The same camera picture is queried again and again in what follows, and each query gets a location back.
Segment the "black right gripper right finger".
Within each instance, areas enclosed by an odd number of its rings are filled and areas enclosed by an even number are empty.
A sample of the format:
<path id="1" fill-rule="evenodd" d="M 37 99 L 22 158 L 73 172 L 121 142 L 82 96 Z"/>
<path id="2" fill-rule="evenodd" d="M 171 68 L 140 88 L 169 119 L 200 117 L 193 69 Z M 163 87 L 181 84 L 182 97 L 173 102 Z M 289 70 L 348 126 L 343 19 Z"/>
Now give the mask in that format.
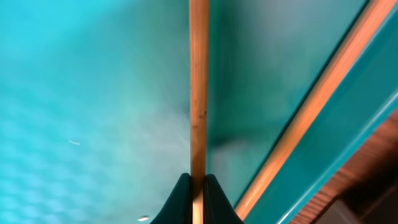
<path id="1" fill-rule="evenodd" d="M 205 224 L 243 224 L 213 174 L 204 179 L 203 207 Z"/>

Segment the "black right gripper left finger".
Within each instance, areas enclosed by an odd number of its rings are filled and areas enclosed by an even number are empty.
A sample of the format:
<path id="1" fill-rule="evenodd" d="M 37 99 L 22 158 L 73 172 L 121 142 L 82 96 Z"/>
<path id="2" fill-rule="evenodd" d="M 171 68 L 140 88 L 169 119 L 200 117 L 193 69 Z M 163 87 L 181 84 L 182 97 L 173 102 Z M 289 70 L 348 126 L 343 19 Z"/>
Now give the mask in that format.
<path id="1" fill-rule="evenodd" d="M 183 173 L 150 224 L 192 224 L 192 178 Z"/>

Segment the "wooden chopstick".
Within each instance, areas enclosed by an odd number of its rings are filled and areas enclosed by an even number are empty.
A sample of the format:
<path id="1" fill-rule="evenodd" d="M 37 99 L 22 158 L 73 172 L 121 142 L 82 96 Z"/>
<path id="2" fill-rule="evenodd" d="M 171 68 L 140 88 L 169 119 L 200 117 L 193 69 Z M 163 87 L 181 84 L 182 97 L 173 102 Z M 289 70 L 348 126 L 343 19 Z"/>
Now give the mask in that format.
<path id="1" fill-rule="evenodd" d="M 325 71 L 237 204 L 235 212 L 240 219 L 244 220 L 249 215 L 396 4 L 397 0 L 373 0 L 360 13 L 354 26 L 343 39 Z"/>
<path id="2" fill-rule="evenodd" d="M 208 0 L 189 0 L 190 173 L 193 179 L 193 224 L 205 222 L 203 181 L 206 174 L 209 9 Z"/>

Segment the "teal plastic tray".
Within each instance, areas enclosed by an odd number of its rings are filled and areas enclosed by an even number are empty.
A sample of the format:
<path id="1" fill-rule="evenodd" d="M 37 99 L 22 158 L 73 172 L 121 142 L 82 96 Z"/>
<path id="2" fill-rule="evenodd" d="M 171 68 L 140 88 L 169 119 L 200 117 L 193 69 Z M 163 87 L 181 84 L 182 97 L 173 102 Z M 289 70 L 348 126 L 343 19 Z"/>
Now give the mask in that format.
<path id="1" fill-rule="evenodd" d="M 211 1 L 206 170 L 236 205 L 370 1 Z M 1 2 L 1 222 L 153 220 L 190 170 L 188 2 Z M 288 223 L 397 107 L 393 8 L 245 219 Z"/>

